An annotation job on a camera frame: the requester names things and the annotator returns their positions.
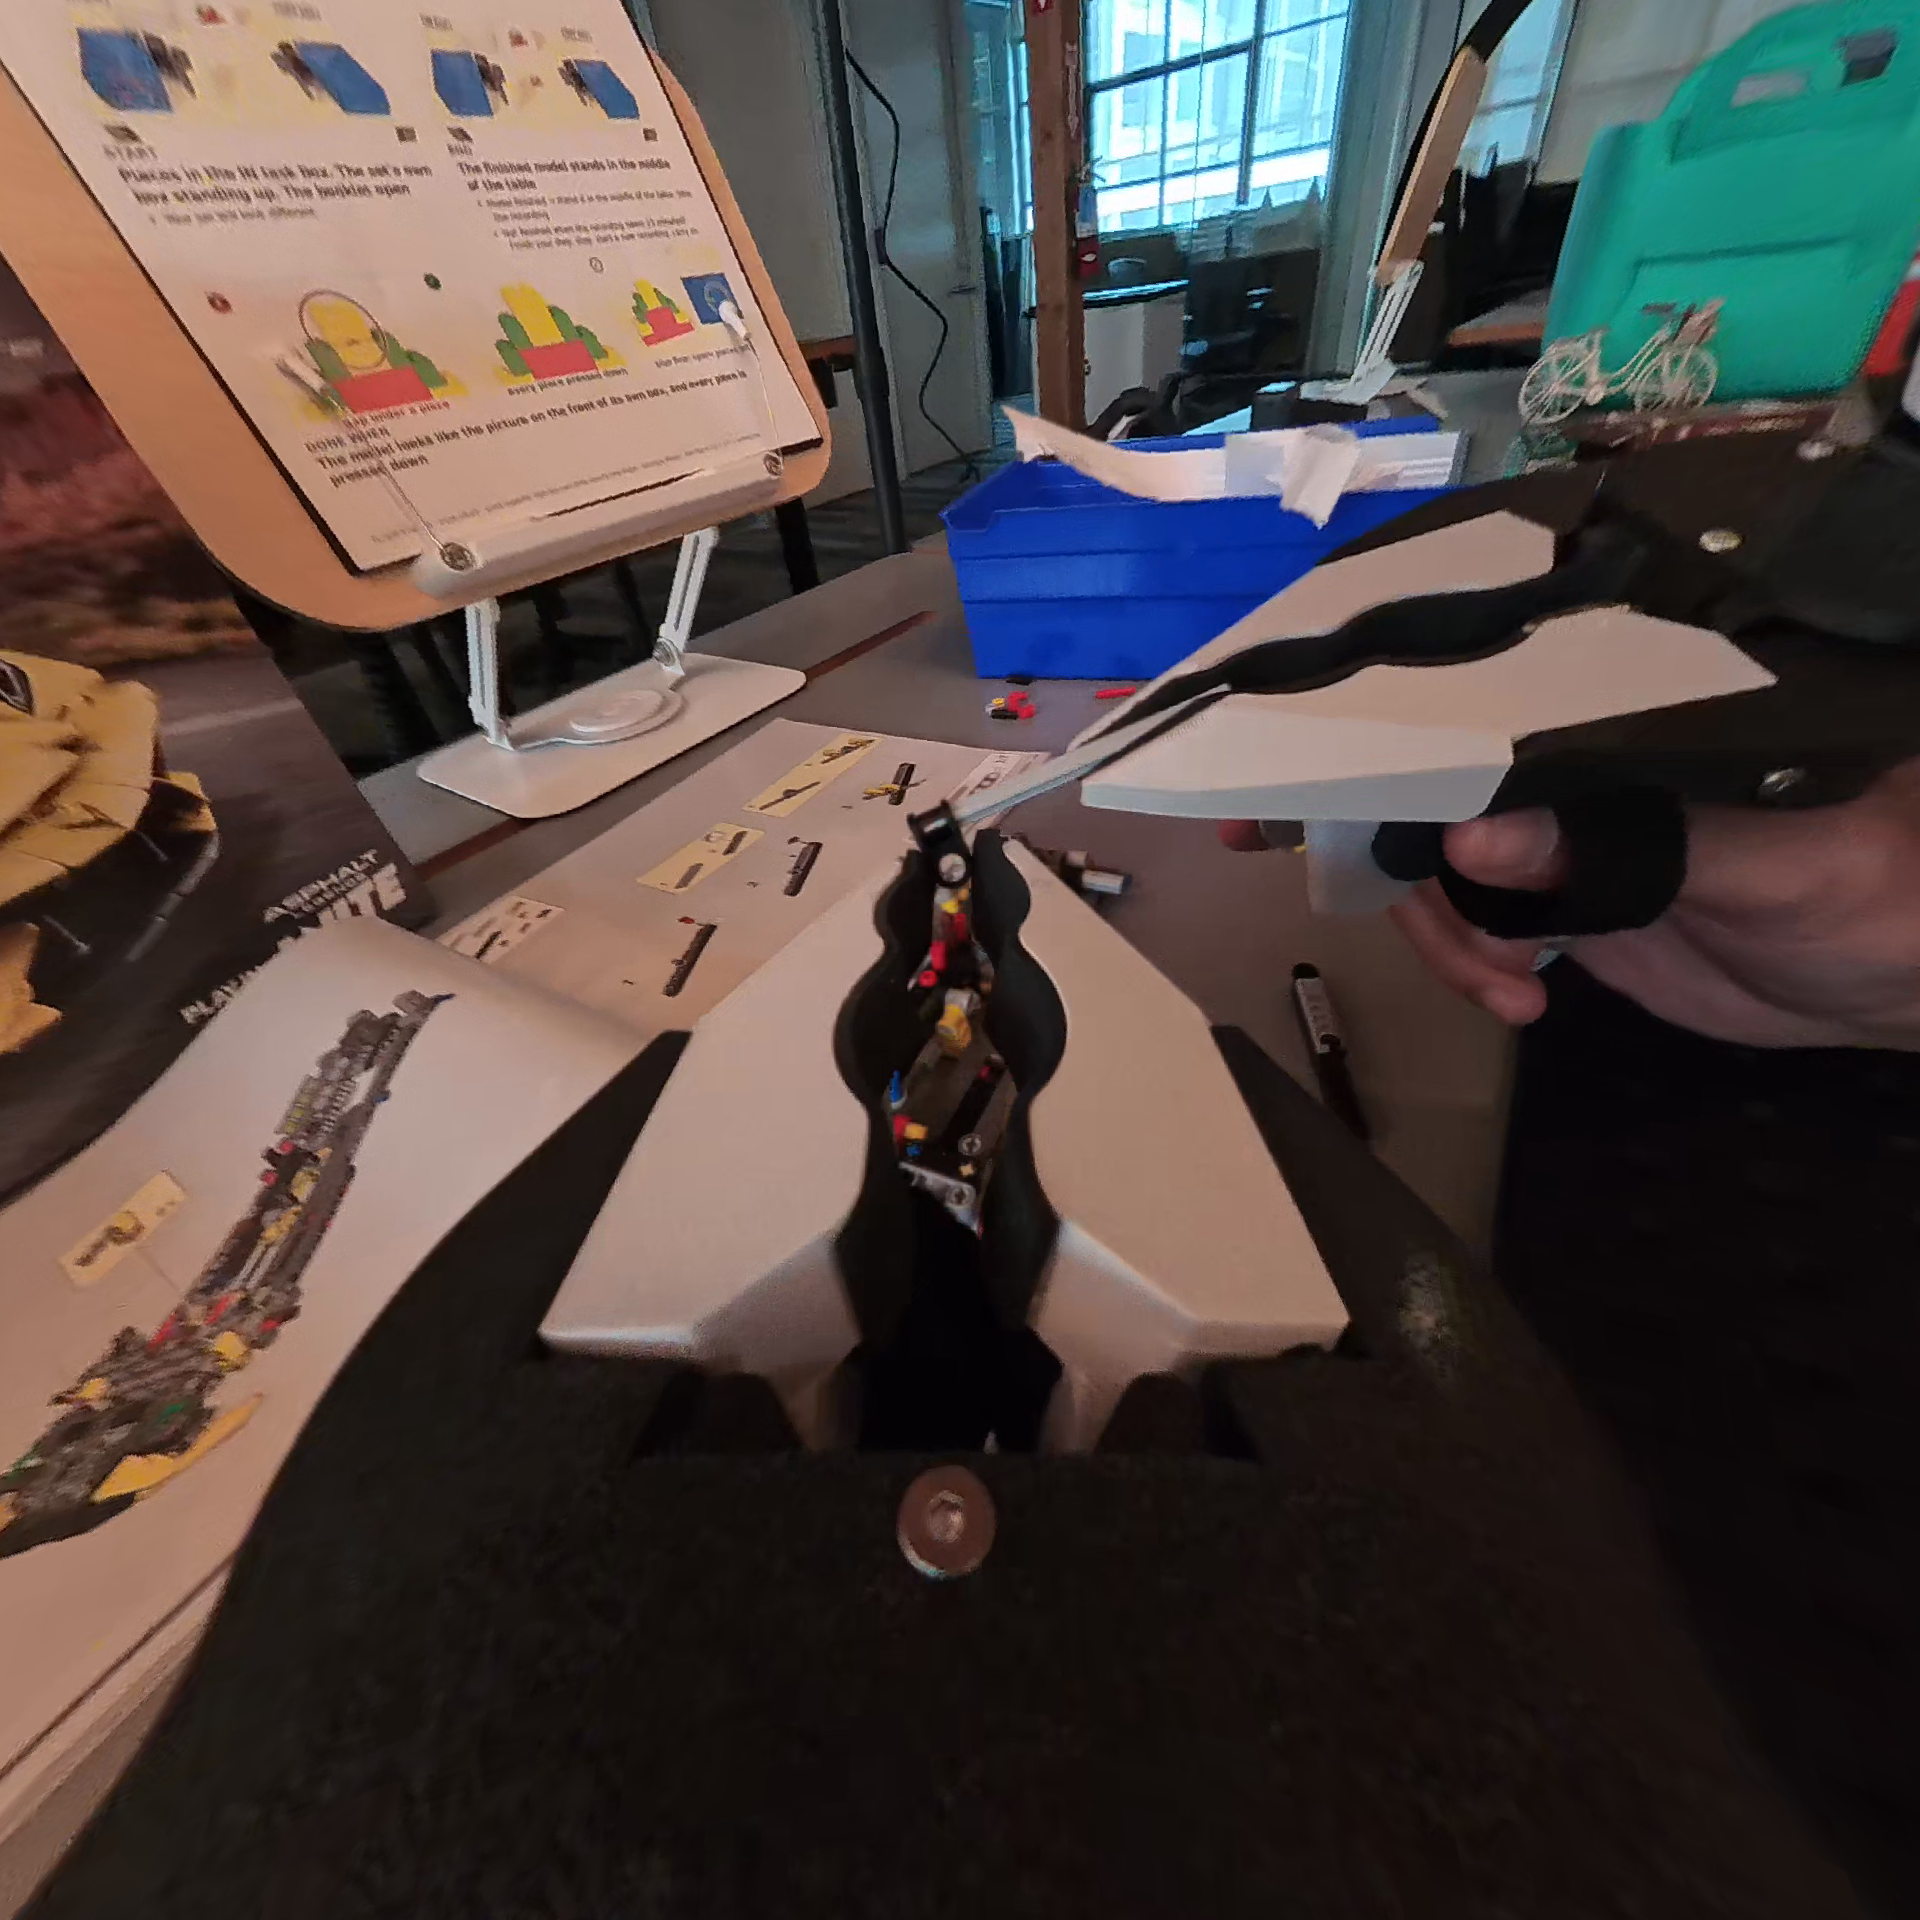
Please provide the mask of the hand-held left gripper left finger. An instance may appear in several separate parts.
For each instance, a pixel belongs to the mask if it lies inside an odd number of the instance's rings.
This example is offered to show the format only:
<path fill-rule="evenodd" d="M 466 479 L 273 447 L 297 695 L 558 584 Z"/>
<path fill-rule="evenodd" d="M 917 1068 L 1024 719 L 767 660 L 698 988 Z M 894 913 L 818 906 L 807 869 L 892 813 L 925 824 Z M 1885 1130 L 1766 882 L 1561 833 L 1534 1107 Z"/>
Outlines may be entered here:
<path fill-rule="evenodd" d="M 543 1315 L 546 1349 L 753 1377 L 804 1444 L 854 1441 L 860 1330 L 833 1240 L 868 1135 L 832 1036 L 880 960 L 895 876 L 870 872 L 692 1026 Z"/>

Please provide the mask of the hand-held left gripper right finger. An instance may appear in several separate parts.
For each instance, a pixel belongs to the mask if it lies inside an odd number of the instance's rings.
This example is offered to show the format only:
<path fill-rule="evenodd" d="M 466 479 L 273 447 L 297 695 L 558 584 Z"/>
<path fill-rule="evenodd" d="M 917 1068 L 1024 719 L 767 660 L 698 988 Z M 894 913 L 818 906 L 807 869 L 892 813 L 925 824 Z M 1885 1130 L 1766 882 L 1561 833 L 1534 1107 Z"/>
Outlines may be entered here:
<path fill-rule="evenodd" d="M 1141 1377 L 1332 1349 L 1351 1323 L 1201 1010 L 1008 848 L 1020 945 L 1062 1004 L 1062 1059 L 1029 1108 L 1060 1220 L 1029 1327 L 1062 1365 L 1048 1421 L 1108 1421 Z"/>

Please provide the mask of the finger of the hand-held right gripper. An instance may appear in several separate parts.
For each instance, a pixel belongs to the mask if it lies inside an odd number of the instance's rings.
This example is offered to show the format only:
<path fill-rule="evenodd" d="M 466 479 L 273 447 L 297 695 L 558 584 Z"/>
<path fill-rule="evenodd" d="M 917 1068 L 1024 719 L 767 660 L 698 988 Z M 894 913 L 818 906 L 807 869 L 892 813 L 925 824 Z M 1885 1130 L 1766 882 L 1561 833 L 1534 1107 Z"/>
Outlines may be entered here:
<path fill-rule="evenodd" d="M 1488 658 L 1496 640 L 1524 624 L 1522 616 L 1500 612 L 1494 629 L 1476 639 L 1494 600 L 1543 584 L 1554 559 L 1557 537 L 1537 521 L 1481 515 L 1317 567 L 1072 748 L 1146 719 L 1159 721 L 1152 735 L 1165 732 L 1224 692 L 1297 692 L 1366 666 Z"/>
<path fill-rule="evenodd" d="M 1468 663 L 1375 663 L 1297 692 L 1224 692 L 1094 769 L 1092 809 L 1180 821 L 1450 826 L 1484 813 L 1527 737 L 1773 687 L 1713 631 L 1592 608 Z"/>

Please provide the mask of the grey lego axle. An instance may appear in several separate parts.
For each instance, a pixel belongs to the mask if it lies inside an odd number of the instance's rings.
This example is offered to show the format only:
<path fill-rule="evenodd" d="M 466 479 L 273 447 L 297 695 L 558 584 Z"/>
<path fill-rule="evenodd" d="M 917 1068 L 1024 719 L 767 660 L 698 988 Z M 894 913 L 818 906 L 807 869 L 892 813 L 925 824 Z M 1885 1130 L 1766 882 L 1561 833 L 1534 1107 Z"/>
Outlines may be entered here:
<path fill-rule="evenodd" d="M 1088 745 L 1072 748 L 1044 764 L 1024 769 L 1016 777 L 999 779 L 992 786 L 968 791 L 964 797 L 953 797 L 943 805 L 943 817 L 961 829 L 988 826 L 1020 805 L 1039 800 L 1048 794 L 1062 791 L 1070 785 L 1085 783 L 1108 764 L 1136 753 L 1136 748 L 1159 728 L 1157 719 L 1118 728 Z"/>

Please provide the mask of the partly built lego car chassis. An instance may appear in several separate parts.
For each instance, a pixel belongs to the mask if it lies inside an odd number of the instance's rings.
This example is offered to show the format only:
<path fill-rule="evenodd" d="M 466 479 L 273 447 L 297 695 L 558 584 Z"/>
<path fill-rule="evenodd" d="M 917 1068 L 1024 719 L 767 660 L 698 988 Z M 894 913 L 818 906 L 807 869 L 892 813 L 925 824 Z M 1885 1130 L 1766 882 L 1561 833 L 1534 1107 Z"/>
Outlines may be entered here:
<path fill-rule="evenodd" d="M 977 1236 L 1016 1084 L 989 1031 L 999 973 L 966 861 L 946 852 L 933 873 L 928 947 L 906 978 L 919 1050 L 894 1074 L 884 1114 L 904 1183 Z"/>

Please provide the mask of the person's right hand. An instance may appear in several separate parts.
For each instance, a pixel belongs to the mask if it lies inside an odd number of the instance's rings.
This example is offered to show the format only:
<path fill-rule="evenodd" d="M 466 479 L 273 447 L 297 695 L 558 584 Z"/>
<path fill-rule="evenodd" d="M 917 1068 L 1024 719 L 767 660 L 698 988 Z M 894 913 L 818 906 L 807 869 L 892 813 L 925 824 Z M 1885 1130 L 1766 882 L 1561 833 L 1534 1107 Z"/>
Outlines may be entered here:
<path fill-rule="evenodd" d="M 1551 962 L 1468 924 L 1436 880 L 1385 915 L 1438 980 L 1506 1024 L 1545 1017 L 1549 988 L 1578 971 L 1706 1040 L 1914 1051 L 1917 762 L 1832 807 L 1693 807 L 1669 909 L 1561 943 Z"/>

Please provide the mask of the black marker pen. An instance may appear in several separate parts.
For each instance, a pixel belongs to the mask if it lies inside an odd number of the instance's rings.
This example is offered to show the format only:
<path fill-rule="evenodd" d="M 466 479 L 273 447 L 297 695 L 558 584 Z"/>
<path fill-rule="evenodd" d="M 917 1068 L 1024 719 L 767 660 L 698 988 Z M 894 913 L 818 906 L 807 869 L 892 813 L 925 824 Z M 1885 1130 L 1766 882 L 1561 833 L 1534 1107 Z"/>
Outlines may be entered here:
<path fill-rule="evenodd" d="M 1288 970 L 1288 999 L 1302 1034 L 1314 1089 L 1322 1107 L 1361 1143 L 1374 1128 L 1361 1108 L 1352 1077 L 1352 1050 L 1337 1017 L 1328 980 L 1318 967 L 1295 962 Z"/>

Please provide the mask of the brown wooden board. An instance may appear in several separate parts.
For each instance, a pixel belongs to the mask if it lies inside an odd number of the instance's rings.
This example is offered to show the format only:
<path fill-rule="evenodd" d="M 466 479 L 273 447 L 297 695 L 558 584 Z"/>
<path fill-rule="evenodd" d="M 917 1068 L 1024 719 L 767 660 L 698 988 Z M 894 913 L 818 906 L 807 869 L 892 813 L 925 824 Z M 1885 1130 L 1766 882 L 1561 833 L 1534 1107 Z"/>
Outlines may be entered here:
<path fill-rule="evenodd" d="M 1510 441 L 1502 479 L 1561 468 L 1685 441 L 1750 437 L 1818 437 L 1840 402 L 1823 400 L 1732 400 L 1666 411 L 1572 411 L 1565 420 L 1524 424 Z"/>

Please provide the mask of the crumpled white paper bag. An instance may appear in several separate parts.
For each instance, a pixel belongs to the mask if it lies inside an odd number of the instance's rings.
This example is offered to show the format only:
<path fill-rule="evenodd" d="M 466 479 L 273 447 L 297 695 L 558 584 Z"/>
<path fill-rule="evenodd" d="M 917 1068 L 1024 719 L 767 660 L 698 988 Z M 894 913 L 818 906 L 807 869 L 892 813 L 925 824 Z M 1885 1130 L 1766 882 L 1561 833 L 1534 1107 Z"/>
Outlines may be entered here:
<path fill-rule="evenodd" d="M 1215 447 L 1177 439 L 1152 450 L 1141 441 L 1100 441 L 1020 409 L 1002 416 L 1025 464 L 1057 464 L 1105 490 L 1164 504 L 1270 496 L 1311 525 L 1326 525 L 1348 496 L 1446 490 L 1468 453 L 1461 432 L 1409 431 L 1407 420 L 1385 420 L 1382 434 L 1366 437 L 1354 425 L 1311 424 L 1245 431 Z"/>

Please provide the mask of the blue plastic bin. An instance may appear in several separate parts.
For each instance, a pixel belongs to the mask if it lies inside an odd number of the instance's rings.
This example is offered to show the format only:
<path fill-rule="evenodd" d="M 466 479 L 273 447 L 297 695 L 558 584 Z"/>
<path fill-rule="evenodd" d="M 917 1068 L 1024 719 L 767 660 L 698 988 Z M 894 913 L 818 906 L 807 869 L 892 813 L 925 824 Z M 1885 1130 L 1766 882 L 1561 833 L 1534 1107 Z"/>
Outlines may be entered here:
<path fill-rule="evenodd" d="M 943 511 L 974 672 L 1149 682 L 1450 487 L 1348 496 L 1311 525 L 1270 496 L 1164 504 L 1016 460 Z"/>

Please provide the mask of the white miniature bicycle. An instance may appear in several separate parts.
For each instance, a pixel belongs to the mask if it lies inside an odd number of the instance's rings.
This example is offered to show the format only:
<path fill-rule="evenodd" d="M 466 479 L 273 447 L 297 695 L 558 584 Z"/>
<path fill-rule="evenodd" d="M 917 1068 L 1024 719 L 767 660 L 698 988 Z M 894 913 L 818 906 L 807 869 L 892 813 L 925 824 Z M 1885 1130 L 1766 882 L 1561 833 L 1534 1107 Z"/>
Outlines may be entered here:
<path fill-rule="evenodd" d="M 1624 359 L 1606 359 L 1606 329 L 1549 344 L 1520 384 L 1524 425 L 1561 425 L 1575 413 L 1624 400 L 1634 411 L 1695 409 L 1718 387 L 1717 338 L 1721 300 L 1702 304 L 1647 304 L 1656 327 Z"/>

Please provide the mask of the open instruction booklet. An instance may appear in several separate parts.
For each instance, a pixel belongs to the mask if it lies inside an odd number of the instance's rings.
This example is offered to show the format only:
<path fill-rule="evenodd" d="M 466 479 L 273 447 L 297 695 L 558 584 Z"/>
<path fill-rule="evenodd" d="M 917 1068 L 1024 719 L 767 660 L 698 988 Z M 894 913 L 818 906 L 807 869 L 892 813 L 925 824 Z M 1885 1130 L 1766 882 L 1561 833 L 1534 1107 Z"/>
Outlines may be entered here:
<path fill-rule="evenodd" d="M 658 1034 L 1042 753 L 773 721 L 439 943 L 302 937 L 5 1212 L 5 1841 L 201 1627 L 420 1261 Z"/>

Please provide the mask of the teal carrying case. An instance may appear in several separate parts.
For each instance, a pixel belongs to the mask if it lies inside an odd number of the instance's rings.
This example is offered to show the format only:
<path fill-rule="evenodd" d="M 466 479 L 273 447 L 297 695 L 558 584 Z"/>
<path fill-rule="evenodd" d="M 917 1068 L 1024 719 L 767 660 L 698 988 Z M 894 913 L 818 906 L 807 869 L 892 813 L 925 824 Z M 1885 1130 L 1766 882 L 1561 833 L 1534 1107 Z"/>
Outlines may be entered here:
<path fill-rule="evenodd" d="M 1914 256 L 1917 5 L 1582 5 L 1543 346 L 1717 304 L 1717 400 L 1838 393 Z"/>

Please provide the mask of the wooden clipboard on white stand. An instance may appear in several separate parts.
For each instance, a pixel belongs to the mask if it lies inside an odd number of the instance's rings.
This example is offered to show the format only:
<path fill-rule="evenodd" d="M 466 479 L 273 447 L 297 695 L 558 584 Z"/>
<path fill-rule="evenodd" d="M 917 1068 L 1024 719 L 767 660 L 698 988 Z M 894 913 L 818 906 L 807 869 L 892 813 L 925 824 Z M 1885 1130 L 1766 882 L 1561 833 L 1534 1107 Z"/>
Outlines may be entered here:
<path fill-rule="evenodd" d="M 1407 388 L 1397 369 L 1393 346 L 1424 277 L 1425 235 L 1472 131 L 1496 51 L 1527 8 L 1527 3 L 1485 5 L 1453 51 L 1428 101 L 1375 255 L 1372 323 L 1360 344 L 1354 369 L 1338 387 L 1337 402 L 1366 409 L 1382 396 Z"/>

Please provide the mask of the wooden pillar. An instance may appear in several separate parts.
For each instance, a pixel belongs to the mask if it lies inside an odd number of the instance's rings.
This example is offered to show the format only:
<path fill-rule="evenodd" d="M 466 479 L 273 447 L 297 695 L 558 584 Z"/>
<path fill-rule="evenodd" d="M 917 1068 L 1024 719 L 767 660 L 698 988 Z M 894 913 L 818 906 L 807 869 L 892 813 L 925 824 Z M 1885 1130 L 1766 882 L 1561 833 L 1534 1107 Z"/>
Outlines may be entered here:
<path fill-rule="evenodd" d="M 1080 3 L 1025 3 L 1025 149 L 1032 201 L 1034 409 L 1085 424 L 1085 315 L 1079 212 L 1085 186 L 1085 60 Z"/>

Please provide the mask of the white clipboard stand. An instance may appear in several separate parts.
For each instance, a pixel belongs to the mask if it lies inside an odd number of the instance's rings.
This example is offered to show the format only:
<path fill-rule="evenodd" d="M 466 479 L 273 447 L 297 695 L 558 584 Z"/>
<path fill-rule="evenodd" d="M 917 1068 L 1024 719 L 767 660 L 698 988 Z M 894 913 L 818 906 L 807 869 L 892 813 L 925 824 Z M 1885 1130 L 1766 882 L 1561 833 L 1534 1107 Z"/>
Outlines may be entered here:
<path fill-rule="evenodd" d="M 719 532 L 682 536 L 654 652 L 520 719 L 502 712 L 501 605 L 464 611 L 472 732 L 420 757 L 415 776 L 517 824 L 601 800 L 705 741 L 770 712 L 804 687 L 794 667 L 689 652 Z"/>

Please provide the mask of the large grid window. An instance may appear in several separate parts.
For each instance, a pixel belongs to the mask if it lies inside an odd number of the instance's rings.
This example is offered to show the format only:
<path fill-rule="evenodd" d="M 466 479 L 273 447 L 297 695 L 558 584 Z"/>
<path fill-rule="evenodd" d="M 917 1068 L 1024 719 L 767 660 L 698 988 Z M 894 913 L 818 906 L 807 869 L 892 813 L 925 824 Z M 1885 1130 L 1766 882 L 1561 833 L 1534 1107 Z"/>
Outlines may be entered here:
<path fill-rule="evenodd" d="M 1348 3 L 1088 3 L 1088 173 L 1102 235 L 1317 201 Z"/>

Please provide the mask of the black perforated chair back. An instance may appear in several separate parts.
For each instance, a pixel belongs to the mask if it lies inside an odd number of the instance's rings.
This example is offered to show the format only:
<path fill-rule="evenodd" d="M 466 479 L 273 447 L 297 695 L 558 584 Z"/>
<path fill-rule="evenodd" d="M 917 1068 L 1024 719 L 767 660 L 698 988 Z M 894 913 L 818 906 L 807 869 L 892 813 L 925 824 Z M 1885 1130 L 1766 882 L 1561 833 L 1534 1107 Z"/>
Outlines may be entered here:
<path fill-rule="evenodd" d="M 1917 1913 L 1917 1059 L 1701 1037 L 1570 960 L 1494 1272 L 1614 1436 L 1750 1745 Z"/>

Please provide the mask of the yellow car picture box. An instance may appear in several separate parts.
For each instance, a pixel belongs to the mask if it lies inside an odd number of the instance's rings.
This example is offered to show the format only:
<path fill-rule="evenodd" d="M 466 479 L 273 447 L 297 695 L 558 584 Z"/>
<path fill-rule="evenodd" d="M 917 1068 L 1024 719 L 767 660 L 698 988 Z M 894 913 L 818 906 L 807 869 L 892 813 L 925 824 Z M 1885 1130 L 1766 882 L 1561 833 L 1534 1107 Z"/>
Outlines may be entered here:
<path fill-rule="evenodd" d="M 5 268 L 5 1199 L 297 937 L 428 921 L 250 611 Z"/>

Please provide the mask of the wooden clipboard with instruction sheet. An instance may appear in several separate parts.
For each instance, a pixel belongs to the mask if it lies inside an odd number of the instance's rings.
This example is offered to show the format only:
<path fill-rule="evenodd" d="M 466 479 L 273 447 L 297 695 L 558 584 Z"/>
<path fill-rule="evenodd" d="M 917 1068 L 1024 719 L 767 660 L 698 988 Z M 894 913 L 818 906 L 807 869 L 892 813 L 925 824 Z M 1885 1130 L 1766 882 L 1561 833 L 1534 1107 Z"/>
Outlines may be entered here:
<path fill-rule="evenodd" d="M 630 5 L 5 5 L 5 256 L 216 565 L 382 631 L 812 491 Z"/>

